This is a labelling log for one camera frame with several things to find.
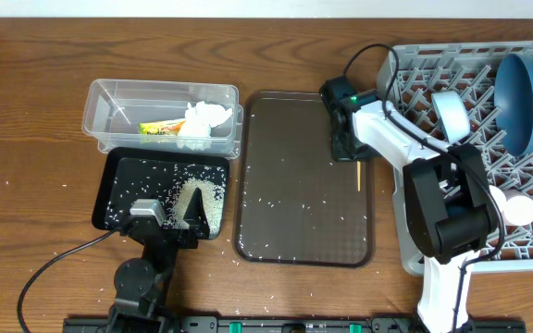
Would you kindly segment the wooden chopstick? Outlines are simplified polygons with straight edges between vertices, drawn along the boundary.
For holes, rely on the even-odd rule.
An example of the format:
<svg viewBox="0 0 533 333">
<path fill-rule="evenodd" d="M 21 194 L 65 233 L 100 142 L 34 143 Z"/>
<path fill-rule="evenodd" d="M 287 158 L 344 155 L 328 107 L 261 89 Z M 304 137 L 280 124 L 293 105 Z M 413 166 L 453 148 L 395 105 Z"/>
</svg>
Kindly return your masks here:
<svg viewBox="0 0 533 333">
<path fill-rule="evenodd" d="M 356 162 L 356 180 L 357 180 L 357 191 L 361 191 L 361 162 Z"/>
</svg>

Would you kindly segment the white tissue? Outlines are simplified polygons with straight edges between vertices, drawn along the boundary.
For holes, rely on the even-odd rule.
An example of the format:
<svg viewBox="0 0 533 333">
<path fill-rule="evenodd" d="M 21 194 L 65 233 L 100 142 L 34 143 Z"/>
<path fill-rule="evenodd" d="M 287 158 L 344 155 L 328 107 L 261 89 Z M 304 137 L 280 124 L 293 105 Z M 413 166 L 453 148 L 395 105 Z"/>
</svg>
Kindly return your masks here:
<svg viewBox="0 0 533 333">
<path fill-rule="evenodd" d="M 180 127 L 177 139 L 179 148 L 203 151 L 211 146 L 211 130 L 225 123 L 233 114 L 231 108 L 222 105 L 198 102 L 187 104 L 185 120 Z"/>
</svg>

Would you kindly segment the yellow green snack wrapper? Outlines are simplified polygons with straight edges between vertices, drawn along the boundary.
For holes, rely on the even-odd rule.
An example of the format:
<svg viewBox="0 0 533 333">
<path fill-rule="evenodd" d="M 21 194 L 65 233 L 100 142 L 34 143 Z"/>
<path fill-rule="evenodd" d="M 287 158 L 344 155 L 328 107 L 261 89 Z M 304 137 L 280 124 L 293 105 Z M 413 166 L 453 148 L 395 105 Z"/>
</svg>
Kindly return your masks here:
<svg viewBox="0 0 533 333">
<path fill-rule="evenodd" d="M 185 118 L 178 118 L 140 123 L 138 126 L 138 133 L 142 135 L 177 136 L 185 122 Z"/>
</svg>

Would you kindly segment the light blue white bowl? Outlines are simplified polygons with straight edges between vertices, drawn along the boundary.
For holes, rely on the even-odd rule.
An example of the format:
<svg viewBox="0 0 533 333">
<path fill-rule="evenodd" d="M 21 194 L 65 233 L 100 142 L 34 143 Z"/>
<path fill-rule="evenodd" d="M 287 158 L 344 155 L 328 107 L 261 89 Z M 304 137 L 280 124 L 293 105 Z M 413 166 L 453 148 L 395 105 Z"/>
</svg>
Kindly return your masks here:
<svg viewBox="0 0 533 333">
<path fill-rule="evenodd" d="M 459 142 L 470 133 L 465 105 L 457 92 L 434 92 L 431 101 L 448 143 Z"/>
</svg>

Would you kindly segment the white green cup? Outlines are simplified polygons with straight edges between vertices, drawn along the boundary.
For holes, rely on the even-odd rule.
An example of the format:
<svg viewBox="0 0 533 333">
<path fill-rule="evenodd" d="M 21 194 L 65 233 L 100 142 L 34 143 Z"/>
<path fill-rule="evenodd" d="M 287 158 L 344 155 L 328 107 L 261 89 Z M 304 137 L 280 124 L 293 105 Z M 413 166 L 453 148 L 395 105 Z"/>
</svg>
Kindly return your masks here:
<svg viewBox="0 0 533 333">
<path fill-rule="evenodd" d="M 503 214 L 506 208 L 506 205 L 507 205 L 507 198 L 504 192 L 500 190 L 499 188 L 497 188 L 496 186 L 490 185 L 490 194 L 495 200 L 497 207 L 499 209 L 499 212 Z"/>
</svg>

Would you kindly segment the pink white cup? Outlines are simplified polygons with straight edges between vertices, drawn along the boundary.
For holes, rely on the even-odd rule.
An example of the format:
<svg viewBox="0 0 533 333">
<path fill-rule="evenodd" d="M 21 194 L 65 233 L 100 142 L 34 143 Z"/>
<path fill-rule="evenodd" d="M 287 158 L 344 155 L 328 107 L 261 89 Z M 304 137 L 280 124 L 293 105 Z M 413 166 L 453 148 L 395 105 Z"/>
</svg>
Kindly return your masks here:
<svg viewBox="0 0 533 333">
<path fill-rule="evenodd" d="M 521 191 L 506 190 L 502 217 L 507 226 L 526 226 L 533 222 L 533 200 Z"/>
</svg>

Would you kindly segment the blue plate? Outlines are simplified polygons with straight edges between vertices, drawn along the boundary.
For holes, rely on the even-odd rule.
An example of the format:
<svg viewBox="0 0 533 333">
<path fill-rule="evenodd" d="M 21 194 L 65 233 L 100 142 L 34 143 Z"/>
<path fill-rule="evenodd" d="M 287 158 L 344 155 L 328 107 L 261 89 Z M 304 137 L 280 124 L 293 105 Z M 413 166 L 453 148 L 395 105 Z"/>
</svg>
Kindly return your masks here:
<svg viewBox="0 0 533 333">
<path fill-rule="evenodd" d="M 498 67 L 494 104 L 502 144 L 512 156 L 533 152 L 533 58 L 511 54 Z"/>
</svg>

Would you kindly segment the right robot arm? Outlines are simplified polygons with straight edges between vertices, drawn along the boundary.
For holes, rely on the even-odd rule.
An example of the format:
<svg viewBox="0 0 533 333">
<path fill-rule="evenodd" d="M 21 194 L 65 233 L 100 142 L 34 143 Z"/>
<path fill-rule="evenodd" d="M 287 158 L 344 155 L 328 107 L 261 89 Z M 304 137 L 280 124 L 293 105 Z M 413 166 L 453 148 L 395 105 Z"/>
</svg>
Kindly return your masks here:
<svg viewBox="0 0 533 333">
<path fill-rule="evenodd" d="M 376 91 L 358 92 L 340 75 L 319 94 L 331 125 L 337 162 L 383 157 L 403 177 L 408 233 L 424 256 L 424 287 L 416 313 L 427 332 L 470 332 L 465 311 L 470 271 L 499 222 L 480 152 L 452 146 L 411 123 Z"/>
</svg>

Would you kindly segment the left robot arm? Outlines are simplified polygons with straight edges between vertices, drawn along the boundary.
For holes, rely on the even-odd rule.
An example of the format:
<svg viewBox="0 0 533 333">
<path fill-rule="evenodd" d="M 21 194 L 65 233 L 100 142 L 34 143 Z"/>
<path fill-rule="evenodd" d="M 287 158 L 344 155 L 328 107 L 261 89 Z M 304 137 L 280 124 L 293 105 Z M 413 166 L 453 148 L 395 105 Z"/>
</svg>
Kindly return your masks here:
<svg viewBox="0 0 533 333">
<path fill-rule="evenodd" d="M 166 214 L 156 199 L 138 199 L 125 216 L 120 234 L 143 246 L 142 256 L 121 264 L 114 276 L 116 297 L 109 311 L 108 333 L 179 332 L 176 314 L 164 307 L 180 249 L 195 249 L 210 236 L 200 189 L 192 193 L 184 229 L 164 229 Z"/>
</svg>

